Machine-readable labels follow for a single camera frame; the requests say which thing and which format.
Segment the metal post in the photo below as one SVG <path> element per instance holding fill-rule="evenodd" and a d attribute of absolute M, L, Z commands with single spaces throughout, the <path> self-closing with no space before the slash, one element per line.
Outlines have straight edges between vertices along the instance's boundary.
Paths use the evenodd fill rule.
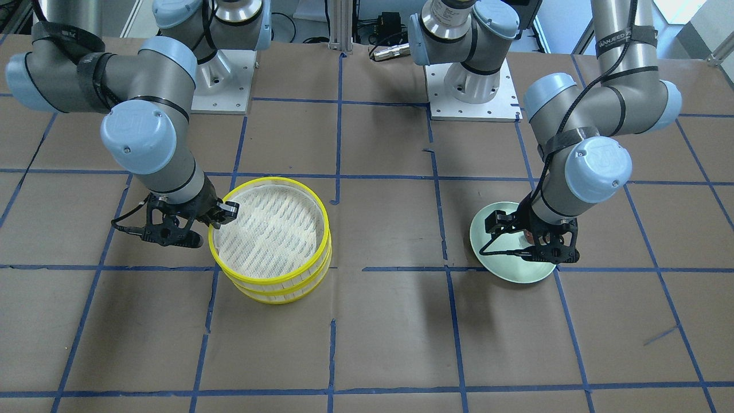
<path fill-rule="evenodd" d="M 592 42 L 592 40 L 594 40 L 593 19 L 589 21 L 588 25 L 586 25 L 584 33 L 581 35 L 581 38 L 578 39 L 578 43 L 576 43 L 576 47 L 573 48 L 571 54 L 584 54 L 586 49 L 589 48 L 589 44 Z"/>
<path fill-rule="evenodd" d="M 352 5 L 354 0 L 329 0 L 329 48 L 352 53 Z"/>
<path fill-rule="evenodd" d="M 734 32 L 731 32 L 729 36 L 727 36 L 726 40 L 724 40 L 716 50 L 708 55 L 706 61 L 711 67 L 720 66 L 732 51 L 734 51 Z"/>

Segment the black cable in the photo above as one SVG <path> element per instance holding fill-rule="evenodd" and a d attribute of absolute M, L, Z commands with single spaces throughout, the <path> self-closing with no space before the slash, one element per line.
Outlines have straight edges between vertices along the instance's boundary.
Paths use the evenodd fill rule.
<path fill-rule="evenodd" d="M 398 36 L 400 36 L 400 38 L 402 39 L 406 34 L 407 34 L 407 32 L 400 32 L 400 33 L 393 33 L 392 35 L 389 35 L 389 36 L 385 37 L 380 42 L 378 42 L 376 45 L 374 45 L 374 47 L 372 48 L 372 50 L 370 50 L 369 53 L 367 53 L 367 57 L 369 57 L 370 60 L 374 60 L 374 50 L 377 49 L 380 46 L 388 46 L 388 45 L 381 45 L 380 43 L 386 43 L 388 40 L 390 40 L 390 39 L 392 39 L 394 37 L 398 37 Z"/>
<path fill-rule="evenodd" d="M 206 21 L 206 10 L 211 10 L 211 15 L 208 17 L 208 21 L 206 21 L 206 25 L 203 25 L 204 31 L 201 33 L 201 36 L 199 36 L 198 40 L 196 40 L 196 43 L 194 43 L 193 47 L 191 47 L 191 50 L 196 50 L 197 47 L 199 47 L 199 44 L 201 43 L 201 40 L 204 40 L 204 37 L 206 36 L 206 32 L 211 28 L 211 22 L 214 21 L 214 16 L 217 13 L 217 9 L 219 9 L 219 5 L 215 4 L 214 7 L 209 6 L 209 2 L 204 2 L 201 4 L 201 19 L 202 23 Z"/>
<path fill-rule="evenodd" d="M 326 14 L 326 29 L 329 32 L 329 39 L 331 39 L 331 20 L 329 20 L 329 0 L 324 0 L 324 13 Z"/>
<path fill-rule="evenodd" d="M 40 1 L 31 0 L 31 6 L 33 7 L 33 13 L 35 13 L 38 21 L 48 21 L 48 19 L 46 19 L 46 15 L 43 14 Z"/>
<path fill-rule="evenodd" d="M 635 24 L 635 16 L 637 14 L 637 0 L 632 0 L 630 3 L 630 14 L 627 19 L 627 27 L 632 27 Z M 586 96 L 586 94 L 591 90 L 592 87 L 594 87 L 597 83 L 601 82 L 602 79 L 606 78 L 611 74 L 611 72 L 615 71 L 619 65 L 622 64 L 622 60 L 625 58 L 625 55 L 627 54 L 627 50 L 630 48 L 630 45 L 632 44 L 632 41 L 628 41 L 625 43 L 625 46 L 622 48 L 622 53 L 619 55 L 619 58 L 617 61 L 604 73 L 602 73 L 598 78 L 594 79 L 593 82 L 589 83 L 584 90 L 581 91 L 581 93 L 576 97 L 576 99 L 573 101 L 571 106 L 568 108 L 568 111 L 566 112 L 566 115 L 564 115 L 563 120 L 561 121 L 561 124 L 558 127 L 558 131 L 556 134 L 559 134 L 563 132 L 563 129 L 566 127 L 566 122 L 568 122 L 568 119 L 571 117 L 571 114 L 573 113 L 573 110 L 576 109 L 576 106 L 578 106 L 578 102 L 581 101 L 581 99 Z"/>
<path fill-rule="evenodd" d="M 273 14 L 273 15 L 281 15 L 281 16 L 283 16 L 283 17 L 285 17 L 285 18 L 287 18 L 288 20 L 291 21 L 291 24 L 293 25 L 293 37 L 291 37 L 291 41 L 289 41 L 288 43 L 293 43 L 293 40 L 296 40 L 296 22 L 293 21 L 293 19 L 290 16 L 288 16 L 288 15 L 286 15 L 284 13 L 281 13 L 281 12 L 273 12 L 273 13 L 270 13 L 270 14 Z"/>

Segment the silver cylinder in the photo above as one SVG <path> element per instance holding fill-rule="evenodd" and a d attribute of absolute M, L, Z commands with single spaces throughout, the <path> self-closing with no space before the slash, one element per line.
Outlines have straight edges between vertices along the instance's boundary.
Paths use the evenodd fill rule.
<path fill-rule="evenodd" d="M 421 10 L 421 20 L 434 36 L 456 40 L 466 35 L 471 28 L 469 15 L 476 0 L 454 0 L 451 3 L 457 3 L 461 7 L 450 7 L 445 0 L 427 1 Z"/>
<path fill-rule="evenodd" d="M 99 0 L 40 0 L 46 20 L 63 23 L 102 37 L 102 6 Z"/>
<path fill-rule="evenodd" d="M 594 15 L 594 32 L 597 40 L 601 40 L 613 33 L 627 29 L 630 0 L 592 0 L 592 13 Z M 639 0 L 637 13 L 635 14 L 635 25 L 652 26 L 653 9 L 650 0 Z M 624 46 L 618 46 L 598 57 L 601 73 L 606 72 L 622 53 Z M 611 75 L 635 68 L 657 66 L 658 58 L 655 54 L 655 46 L 646 43 L 633 43 L 630 45 L 622 63 L 614 69 Z"/>

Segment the mesh basket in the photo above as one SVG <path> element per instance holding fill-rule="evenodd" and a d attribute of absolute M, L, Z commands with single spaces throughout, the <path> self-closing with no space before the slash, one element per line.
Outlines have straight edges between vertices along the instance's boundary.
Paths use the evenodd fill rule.
<path fill-rule="evenodd" d="M 284 304 L 308 294 L 326 276 L 332 246 L 326 208 L 293 179 L 255 179 L 227 194 L 237 219 L 209 228 L 217 263 L 245 295 Z"/>

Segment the round plate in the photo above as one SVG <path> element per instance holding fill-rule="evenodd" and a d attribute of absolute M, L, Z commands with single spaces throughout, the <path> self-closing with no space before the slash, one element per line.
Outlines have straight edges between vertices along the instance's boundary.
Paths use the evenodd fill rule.
<path fill-rule="evenodd" d="M 508 214 L 517 210 L 516 202 L 495 202 L 482 208 L 471 221 L 469 228 L 469 240 L 471 249 L 476 258 L 490 272 L 501 279 L 518 284 L 529 284 L 538 282 L 553 272 L 556 267 L 550 262 L 529 262 L 518 256 L 512 255 L 479 255 L 479 250 L 490 240 L 490 235 L 484 231 L 484 220 L 496 209 Z M 522 232 L 501 235 L 487 250 L 505 251 L 519 250 L 529 247 Z"/>

